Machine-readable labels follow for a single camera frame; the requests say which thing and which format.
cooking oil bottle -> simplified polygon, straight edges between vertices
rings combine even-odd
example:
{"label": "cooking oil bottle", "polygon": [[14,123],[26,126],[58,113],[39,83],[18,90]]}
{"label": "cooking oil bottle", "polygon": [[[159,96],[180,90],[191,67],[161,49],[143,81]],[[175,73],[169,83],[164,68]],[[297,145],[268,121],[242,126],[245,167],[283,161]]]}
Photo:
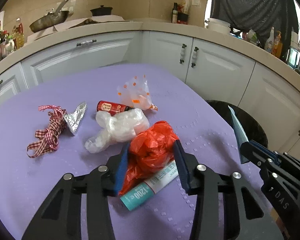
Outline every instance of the cooking oil bottle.
{"label": "cooking oil bottle", "polygon": [[21,23],[21,18],[17,18],[17,25],[15,39],[17,43],[17,49],[20,49],[25,44],[25,36],[23,33],[23,25]]}

black pot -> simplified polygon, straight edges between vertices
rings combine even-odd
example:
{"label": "black pot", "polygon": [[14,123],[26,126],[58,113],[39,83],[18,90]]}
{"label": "black pot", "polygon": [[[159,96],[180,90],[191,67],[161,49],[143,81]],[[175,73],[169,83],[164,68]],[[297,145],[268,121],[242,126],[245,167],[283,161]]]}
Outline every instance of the black pot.
{"label": "black pot", "polygon": [[92,16],[110,15],[112,7],[104,7],[104,5],[101,5],[99,8],[90,11],[92,12]]}

frying pan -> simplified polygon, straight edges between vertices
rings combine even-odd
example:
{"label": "frying pan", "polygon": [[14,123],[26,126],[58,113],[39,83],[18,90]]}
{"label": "frying pan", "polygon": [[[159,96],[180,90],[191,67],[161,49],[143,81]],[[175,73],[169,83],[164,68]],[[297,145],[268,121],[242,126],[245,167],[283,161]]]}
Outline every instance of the frying pan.
{"label": "frying pan", "polygon": [[57,25],[59,23],[64,22],[68,17],[69,11],[60,11],[60,10],[68,1],[69,0],[63,0],[54,13],[53,11],[52,13],[49,12],[46,16],[43,16],[40,19],[31,23],[29,26],[31,31],[36,33],[38,31],[49,28],[53,25]]}

black trash can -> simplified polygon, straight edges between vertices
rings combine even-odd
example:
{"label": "black trash can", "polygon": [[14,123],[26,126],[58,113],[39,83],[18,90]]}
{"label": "black trash can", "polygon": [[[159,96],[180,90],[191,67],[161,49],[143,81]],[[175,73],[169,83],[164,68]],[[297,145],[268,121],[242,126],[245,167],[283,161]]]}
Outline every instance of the black trash can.
{"label": "black trash can", "polygon": [[246,135],[249,140],[254,140],[264,147],[268,148],[268,138],[261,127],[261,125],[246,111],[241,108],[234,106],[230,103],[217,101],[217,100],[207,100],[206,101],[231,127],[232,125],[232,117],[230,113],[230,106],[237,116],[239,122],[242,125],[242,128],[246,132]]}

red plastic bag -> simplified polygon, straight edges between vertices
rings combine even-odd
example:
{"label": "red plastic bag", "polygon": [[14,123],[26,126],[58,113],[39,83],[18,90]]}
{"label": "red plastic bag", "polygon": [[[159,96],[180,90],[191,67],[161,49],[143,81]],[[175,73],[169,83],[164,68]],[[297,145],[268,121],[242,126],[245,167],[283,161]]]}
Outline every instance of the red plastic bag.
{"label": "red plastic bag", "polygon": [[124,195],[172,161],[172,146],[178,139],[166,121],[156,122],[139,133],[130,144],[128,170],[119,195]]}

